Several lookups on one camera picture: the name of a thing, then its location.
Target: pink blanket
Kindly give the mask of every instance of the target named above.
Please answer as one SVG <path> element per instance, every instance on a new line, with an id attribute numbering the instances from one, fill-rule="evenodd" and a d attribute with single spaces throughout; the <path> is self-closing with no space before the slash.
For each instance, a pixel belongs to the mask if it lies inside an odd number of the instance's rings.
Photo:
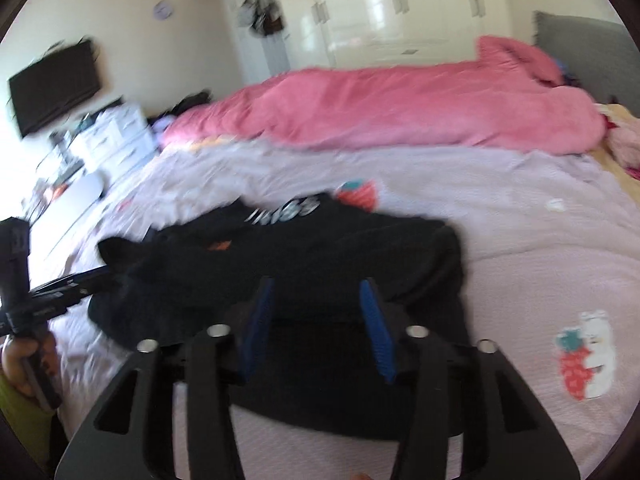
<path id="1" fill-rule="evenodd" d="M 541 50 L 485 36 L 478 52 L 478 61 L 431 67 L 281 75 L 181 115 L 162 144 L 232 135 L 317 150 L 464 144 L 565 155 L 601 141 L 591 97 L 560 86 Z"/>

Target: bed sheet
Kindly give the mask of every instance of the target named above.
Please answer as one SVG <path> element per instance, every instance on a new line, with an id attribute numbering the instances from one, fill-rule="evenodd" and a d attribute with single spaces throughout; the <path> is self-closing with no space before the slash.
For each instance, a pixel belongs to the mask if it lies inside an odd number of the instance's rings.
<path id="1" fill-rule="evenodd" d="M 640 399 L 640 210 L 590 156 L 461 147 L 300 153 L 260 140 L 166 152 L 86 226 L 65 270 L 98 265 L 95 244 L 109 235 L 142 238 L 150 226 L 187 221 L 239 196 L 273 208 L 352 180 L 372 183 L 382 212 L 446 218 L 458 227 L 472 333 L 500 344 L 588 476 Z M 583 312 L 600 311 L 615 348 L 612 384 L 597 398 L 577 400 L 561 373 L 558 336 L 579 326 Z M 71 434 L 127 352 L 92 325 L 86 304 L 52 329 L 62 359 L 61 416 Z M 186 478 L 181 388 L 176 408 L 177 468 Z M 290 428 L 244 410 L 234 409 L 233 418 L 249 480 L 337 480 L 359 471 L 388 478 L 396 452 L 395 443 Z M 450 476 L 459 450 L 454 442 Z"/>

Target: white wardrobe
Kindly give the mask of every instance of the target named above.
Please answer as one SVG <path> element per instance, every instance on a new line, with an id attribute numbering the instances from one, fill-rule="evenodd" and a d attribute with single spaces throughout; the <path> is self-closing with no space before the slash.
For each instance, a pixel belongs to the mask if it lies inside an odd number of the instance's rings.
<path id="1" fill-rule="evenodd" d="M 475 59 L 483 34 L 511 35 L 506 0 L 280 0 L 292 68 Z"/>

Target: black screen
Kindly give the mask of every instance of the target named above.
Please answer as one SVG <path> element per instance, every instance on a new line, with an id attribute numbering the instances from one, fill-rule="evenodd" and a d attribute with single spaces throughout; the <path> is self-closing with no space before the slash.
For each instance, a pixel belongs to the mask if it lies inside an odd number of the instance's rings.
<path id="1" fill-rule="evenodd" d="M 37 132 L 100 89 L 91 41 L 49 54 L 9 79 L 18 128 Z"/>

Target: green sleeve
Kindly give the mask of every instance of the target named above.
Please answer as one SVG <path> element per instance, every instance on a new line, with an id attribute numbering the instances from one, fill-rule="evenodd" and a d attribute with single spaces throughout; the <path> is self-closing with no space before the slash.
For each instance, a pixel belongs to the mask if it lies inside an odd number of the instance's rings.
<path id="1" fill-rule="evenodd" d="M 47 413 L 40 406 L 15 390 L 0 371 L 0 411 L 15 436 L 31 457 L 43 469 L 49 460 L 49 435 L 54 412 Z"/>

